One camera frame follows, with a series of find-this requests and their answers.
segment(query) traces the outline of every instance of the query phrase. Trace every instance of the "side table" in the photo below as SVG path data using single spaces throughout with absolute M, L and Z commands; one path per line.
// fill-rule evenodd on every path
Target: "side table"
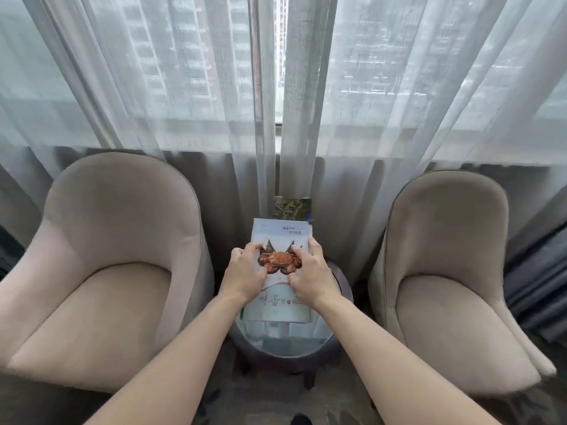
M 343 272 L 333 262 L 329 268 L 345 298 L 353 294 Z M 325 321 L 313 311 L 310 323 L 243 322 L 237 319 L 229 331 L 242 356 L 241 371 L 250 366 L 303 374 L 304 385 L 315 384 L 317 368 L 340 348 L 340 343 Z

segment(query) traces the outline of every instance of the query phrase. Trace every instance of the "person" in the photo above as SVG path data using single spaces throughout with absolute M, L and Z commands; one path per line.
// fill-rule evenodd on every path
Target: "person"
M 218 295 L 88 425 L 191 423 L 216 356 L 241 308 L 258 295 L 266 269 L 256 270 L 261 243 L 234 249 Z M 485 410 L 342 297 L 321 246 L 294 247 L 303 262 L 289 282 L 326 321 L 351 358 L 386 425 L 497 424 Z

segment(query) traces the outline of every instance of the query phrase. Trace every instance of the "crab picture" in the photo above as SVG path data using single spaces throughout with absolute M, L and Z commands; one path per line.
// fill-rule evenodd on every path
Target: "crab picture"
M 260 248 L 258 264 L 266 267 L 268 274 L 274 274 L 278 270 L 285 275 L 295 272 L 301 268 L 301 259 L 291 249 L 291 245 L 285 252 L 276 252 L 272 242 L 268 240 L 266 248 Z

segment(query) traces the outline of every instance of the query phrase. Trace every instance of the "white curtain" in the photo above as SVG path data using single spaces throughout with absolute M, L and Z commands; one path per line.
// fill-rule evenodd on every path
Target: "white curtain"
M 107 149 L 188 178 L 218 270 L 276 190 L 313 197 L 351 282 L 428 169 L 499 181 L 515 250 L 567 218 L 567 0 L 0 1 L 0 224 L 24 245 Z

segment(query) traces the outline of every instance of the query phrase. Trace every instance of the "hand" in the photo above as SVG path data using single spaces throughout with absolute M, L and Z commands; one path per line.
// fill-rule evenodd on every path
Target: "hand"
M 266 268 L 256 271 L 252 253 L 262 247 L 261 242 L 248 243 L 244 250 L 234 248 L 230 254 L 229 266 L 219 290 L 219 296 L 230 296 L 244 307 L 260 293 L 268 274 Z
M 291 248 L 301 258 L 302 274 L 298 276 L 296 273 L 291 273 L 287 278 L 297 298 L 303 304 L 317 311 L 321 301 L 336 295 L 341 296 L 335 276 L 322 256 L 321 245 L 313 237 L 309 237 L 309 248 L 313 255 L 296 245 L 292 245 Z

